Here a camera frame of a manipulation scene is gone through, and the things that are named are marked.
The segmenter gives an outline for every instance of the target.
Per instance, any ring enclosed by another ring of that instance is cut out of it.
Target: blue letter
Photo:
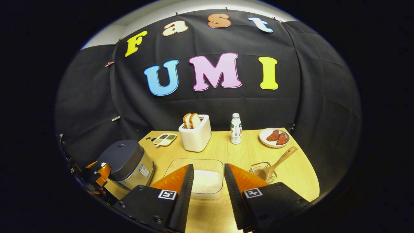
[[[264,31],[264,32],[273,32],[272,29],[267,28],[265,25],[267,25],[266,21],[262,21],[259,18],[249,18],[250,21],[253,21],[253,23],[255,23],[256,27],[258,27],[258,29]]]
[[[178,75],[177,75],[177,66],[178,60],[171,60],[164,63],[164,67],[167,68],[168,77],[170,79],[170,84],[165,87],[162,87],[159,84],[158,80],[158,70],[159,66],[151,66],[150,68],[144,70],[144,74],[147,76],[148,87],[152,94],[163,96],[173,93],[178,87]]]

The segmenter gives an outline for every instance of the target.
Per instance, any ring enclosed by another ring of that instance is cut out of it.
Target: tabletop
[[[277,177],[274,183],[283,182],[309,202],[316,199],[319,196],[318,178],[294,138],[289,134],[290,141],[284,147],[270,148],[260,141],[260,131],[244,130],[242,142],[237,145],[230,142],[230,131],[213,131],[210,141],[201,152],[186,151],[179,132],[151,131],[139,143],[155,163],[156,171],[151,184],[163,178],[171,162],[177,158],[216,159],[223,164],[231,163],[248,171],[252,164],[262,161],[275,164],[286,150],[295,146],[298,150],[276,168]],[[148,137],[156,138],[163,133],[176,133],[177,138],[169,146],[157,148],[151,140],[146,140]],[[119,199],[127,194],[110,180],[105,188]],[[243,232],[237,230],[225,180],[220,198],[216,200],[190,199],[185,231],[186,233]]]

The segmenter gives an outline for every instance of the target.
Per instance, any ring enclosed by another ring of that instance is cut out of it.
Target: wire basket
[[[249,172],[250,172],[251,174],[253,174],[253,172],[254,172],[254,171],[256,171],[256,170],[258,170],[258,169],[265,169],[265,168],[270,167],[270,166],[271,166],[271,165],[270,165],[270,163],[269,163],[269,162],[267,162],[267,161],[263,161],[263,162],[260,162],[260,163],[255,163],[255,164],[252,164],[252,165],[250,166],[250,170],[249,170]],[[268,183],[269,183],[269,184],[273,183],[273,181],[276,179],[276,177],[277,177],[276,172],[275,172],[275,171],[273,171],[273,176],[272,176],[272,178],[268,181]]]

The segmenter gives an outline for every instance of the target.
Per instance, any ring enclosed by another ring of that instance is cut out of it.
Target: pink letter
[[[221,74],[223,81],[221,86],[224,88],[236,88],[241,86],[241,82],[237,77],[236,53],[223,53],[216,67],[205,56],[196,56],[190,58],[188,62],[193,64],[195,73],[195,91],[204,91],[208,89],[208,84],[204,82],[204,76],[210,84],[216,88],[219,85]]]

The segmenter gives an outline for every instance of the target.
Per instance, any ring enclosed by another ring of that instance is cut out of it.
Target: toast
[[[193,113],[190,116],[190,128],[195,129],[199,124],[201,120],[197,113]]]
[[[190,116],[191,113],[187,113],[184,117],[183,117],[183,122],[184,122],[184,128],[185,129],[190,129]]]

